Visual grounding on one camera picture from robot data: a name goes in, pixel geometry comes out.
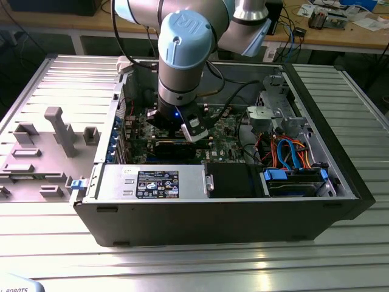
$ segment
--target green circuit board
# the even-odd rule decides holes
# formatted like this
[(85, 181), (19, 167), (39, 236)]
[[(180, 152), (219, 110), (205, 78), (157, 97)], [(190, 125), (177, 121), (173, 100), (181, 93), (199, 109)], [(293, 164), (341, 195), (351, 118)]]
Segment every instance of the green circuit board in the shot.
[[(218, 114), (220, 108), (209, 108), (207, 114)], [(242, 149), (239, 149), (236, 129), (240, 114), (228, 113), (215, 127), (209, 130), (209, 136), (189, 147), (195, 147), (194, 157), (188, 159), (159, 159), (156, 147), (161, 143), (186, 144), (184, 134), (175, 132), (174, 139), (169, 132), (160, 130), (146, 121), (146, 114), (127, 117), (125, 120), (125, 141), (128, 163), (130, 164), (203, 164), (206, 162), (244, 163)]]

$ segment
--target slotted metal table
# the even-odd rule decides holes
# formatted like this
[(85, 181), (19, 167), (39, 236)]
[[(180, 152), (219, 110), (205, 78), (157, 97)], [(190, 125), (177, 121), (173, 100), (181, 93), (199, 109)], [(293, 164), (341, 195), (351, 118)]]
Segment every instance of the slotted metal table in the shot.
[[(0, 162), (18, 123), (48, 127), (47, 106), (64, 106), (75, 131), (100, 128), (116, 61), (46, 59), (0, 123)], [(69, 203), (4, 202), (0, 267), (39, 280), (48, 292), (389, 291), (388, 122), (346, 72), (294, 68), (377, 200), (359, 218), (334, 224), (314, 242), (104, 248)]]

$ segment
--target desk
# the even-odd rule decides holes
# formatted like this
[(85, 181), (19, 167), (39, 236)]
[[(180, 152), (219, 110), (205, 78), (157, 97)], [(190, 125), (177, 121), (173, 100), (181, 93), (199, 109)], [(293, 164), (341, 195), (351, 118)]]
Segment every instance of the desk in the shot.
[[(295, 21), (296, 25), (307, 30), (304, 43), (301, 46), (303, 49), (381, 54), (387, 45), (389, 30), (370, 32), (353, 23), (348, 23), (345, 30), (309, 29), (307, 18), (292, 13), (292, 10), (294, 13), (298, 11), (295, 5), (301, 5), (305, 2), (305, 0), (286, 0), (286, 9), (291, 19)], [(78, 55), (85, 55), (81, 36), (114, 36), (111, 17), (101, 10), (97, 11), (93, 17), (13, 12), (10, 7), (8, 7), (8, 11), (26, 31), (69, 35)], [(389, 13), (389, 8), (379, 6), (375, 11), (377, 13)], [(117, 27), (122, 38), (147, 38), (146, 31), (142, 26), (129, 23), (120, 17), (117, 17)], [(3, 10), (0, 10), (0, 30), (19, 30)], [(272, 61), (275, 50), (280, 46), (284, 46), (287, 40), (288, 36), (283, 27), (279, 25), (275, 35), (268, 35), (265, 38), (263, 46), (266, 46), (267, 50), (264, 61)]]

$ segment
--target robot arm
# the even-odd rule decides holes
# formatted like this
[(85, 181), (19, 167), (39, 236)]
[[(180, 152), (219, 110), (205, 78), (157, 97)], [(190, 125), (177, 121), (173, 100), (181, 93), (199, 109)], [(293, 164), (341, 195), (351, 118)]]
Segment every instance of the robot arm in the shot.
[(150, 115), (155, 126), (181, 127), (190, 142), (208, 136), (195, 102), (208, 56), (218, 45), (256, 55), (270, 25), (263, 1), (237, 5), (235, 11), (235, 0), (115, 0), (120, 17), (160, 28), (158, 110)]

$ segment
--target warning label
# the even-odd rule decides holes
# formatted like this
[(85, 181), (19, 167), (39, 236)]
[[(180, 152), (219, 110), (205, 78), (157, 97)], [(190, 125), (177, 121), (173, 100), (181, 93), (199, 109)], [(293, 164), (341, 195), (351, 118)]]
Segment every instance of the warning label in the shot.
[(179, 198), (178, 172), (138, 172), (139, 199)]

